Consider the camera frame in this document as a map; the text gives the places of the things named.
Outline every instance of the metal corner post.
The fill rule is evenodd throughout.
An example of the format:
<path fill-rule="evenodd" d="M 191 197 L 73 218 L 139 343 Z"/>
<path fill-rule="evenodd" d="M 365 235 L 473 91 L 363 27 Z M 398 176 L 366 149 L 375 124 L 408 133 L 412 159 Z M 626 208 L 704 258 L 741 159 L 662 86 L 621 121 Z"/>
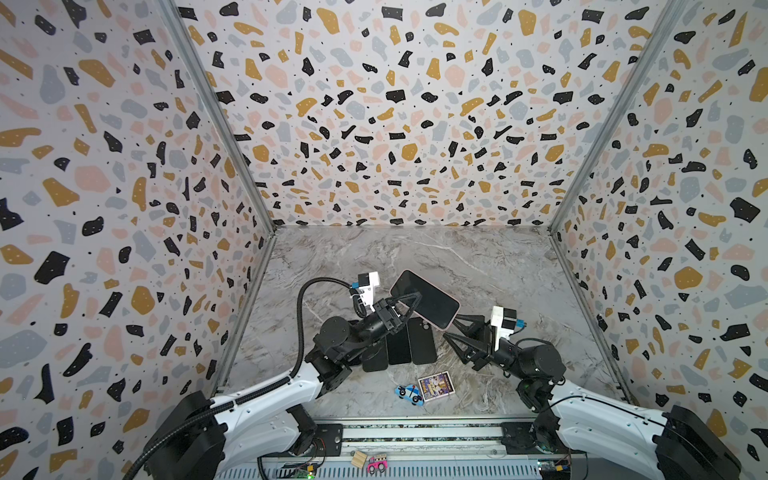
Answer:
<path fill-rule="evenodd" d="M 571 186 L 565 193 L 565 198 L 563 198 L 563 201 L 560 203 L 558 211 L 555 212 L 552 222 L 549 225 L 550 232 L 560 230 L 560 227 L 565 222 L 565 219 L 568 216 L 568 211 L 571 209 L 571 205 L 573 205 L 578 197 L 579 190 L 589 178 L 589 173 L 591 173 L 595 165 L 598 164 L 598 160 L 600 159 L 603 150 L 605 150 L 606 145 L 611 140 L 611 136 L 613 136 L 616 131 L 616 127 L 621 123 L 621 119 L 624 118 L 624 113 L 634 100 L 635 95 L 640 91 L 645 76 L 656 61 L 659 53 L 661 53 L 664 45 L 667 43 L 667 39 L 670 37 L 677 24 L 677 20 L 683 14 L 683 10 L 688 3 L 688 0 L 667 0 L 667 4 L 661 10 L 658 20 L 656 20 L 656 25 L 654 26 L 650 40 L 645 44 L 645 47 L 640 54 L 640 58 L 637 60 L 637 65 L 630 73 L 624 88 L 621 89 L 621 93 L 619 93 L 613 108 L 608 112 L 608 116 L 605 119 L 602 129 L 600 129 L 600 132 L 587 152 L 587 156 L 584 158 L 584 163 L 581 164 L 576 172 L 576 175 L 571 182 Z"/>
<path fill-rule="evenodd" d="M 187 35 L 187 29 L 184 27 L 184 21 L 179 15 L 179 9 L 176 6 L 176 2 L 174 2 L 174 0 L 155 0 L 155 5 L 159 8 L 165 25 L 168 27 L 170 37 L 178 48 L 179 56 L 187 66 L 187 70 L 197 89 L 197 93 L 200 94 L 200 99 L 202 100 L 204 107 L 208 110 L 211 120 L 221 133 L 224 149 L 232 159 L 237 176 L 240 177 L 243 182 L 243 188 L 250 198 L 251 203 L 253 203 L 254 208 L 256 208 L 259 220 L 261 220 L 262 224 L 266 227 L 269 236 L 274 236 L 275 224 L 270 218 L 264 202 L 261 200 L 259 189 L 253 182 L 248 166 L 245 165 L 243 153 L 240 151 L 240 147 L 238 147 L 237 142 L 235 141 L 229 122 L 224 117 L 224 114 L 219 107 L 219 101 L 216 99 L 214 91 L 208 84 L 205 69 L 203 68 L 203 64 L 200 63 L 200 57 L 197 55 L 195 47 L 192 45 L 192 39 Z"/>

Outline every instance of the marble table surface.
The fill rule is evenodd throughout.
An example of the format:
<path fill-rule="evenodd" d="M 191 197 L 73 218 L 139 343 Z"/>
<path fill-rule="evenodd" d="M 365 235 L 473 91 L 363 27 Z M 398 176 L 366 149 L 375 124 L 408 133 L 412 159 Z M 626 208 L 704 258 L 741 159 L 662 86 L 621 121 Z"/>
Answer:
<path fill-rule="evenodd" d="M 287 227 L 277 242 L 224 390 L 235 391 L 289 370 L 296 361 L 296 295 L 307 280 L 334 276 L 347 282 L 378 271 L 383 298 L 409 269 L 461 303 L 460 313 L 490 317 L 494 305 L 516 309 L 528 326 L 515 336 L 554 343 L 566 378 L 618 397 L 614 380 L 578 308 L 545 230 L 504 227 Z M 348 292 L 332 283 L 309 287 L 303 300 L 305 348 L 331 316 L 355 319 Z M 440 332 L 438 360 L 430 365 L 360 367 L 334 392 L 307 405 L 315 418 L 411 415 L 529 415 L 515 392 L 517 380 L 486 366 L 462 365 Z M 397 385 L 448 371 L 456 394 L 415 407 L 394 394 Z"/>

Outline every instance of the patterned wallpaper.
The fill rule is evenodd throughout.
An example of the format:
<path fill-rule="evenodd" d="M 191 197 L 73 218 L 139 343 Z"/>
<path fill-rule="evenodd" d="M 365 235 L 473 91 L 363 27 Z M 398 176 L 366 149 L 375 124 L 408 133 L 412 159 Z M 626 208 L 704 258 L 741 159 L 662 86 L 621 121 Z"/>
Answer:
<path fill-rule="evenodd" d="M 767 9 L 690 2 L 556 233 L 641 405 L 694 410 L 752 479 L 768 462 Z"/>
<path fill-rule="evenodd" d="M 541 225 L 664 3 L 178 5 L 277 224 Z"/>
<path fill-rule="evenodd" d="M 151 2 L 0 3 L 0 477 L 121 478 L 264 238 Z"/>

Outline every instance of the pink toy car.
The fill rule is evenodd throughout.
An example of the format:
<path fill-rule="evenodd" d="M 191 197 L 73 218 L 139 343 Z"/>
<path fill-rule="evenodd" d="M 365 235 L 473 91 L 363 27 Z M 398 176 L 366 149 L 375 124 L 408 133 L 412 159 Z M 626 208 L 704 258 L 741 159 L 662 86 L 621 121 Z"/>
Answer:
<path fill-rule="evenodd" d="M 386 455 L 374 455 L 368 460 L 368 473 L 385 472 L 387 468 Z"/>

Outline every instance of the black phone case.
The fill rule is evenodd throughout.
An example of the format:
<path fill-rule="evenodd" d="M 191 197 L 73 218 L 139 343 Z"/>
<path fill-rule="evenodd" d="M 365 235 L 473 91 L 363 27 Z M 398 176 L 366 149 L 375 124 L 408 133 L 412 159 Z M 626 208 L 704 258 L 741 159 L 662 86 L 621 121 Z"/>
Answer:
<path fill-rule="evenodd" d="M 408 320 L 408 338 L 411 344 L 411 358 L 416 365 L 427 365 L 437 362 L 435 337 L 432 335 L 432 325 L 423 322 L 421 317 Z"/>
<path fill-rule="evenodd" d="M 407 328 L 386 337 L 386 351 L 389 356 L 390 365 L 401 365 L 411 362 L 411 344 L 408 340 Z"/>
<path fill-rule="evenodd" d="M 379 342 L 378 352 L 370 358 L 362 361 L 363 372 L 381 372 L 389 366 L 389 355 L 386 351 L 386 338 Z"/>

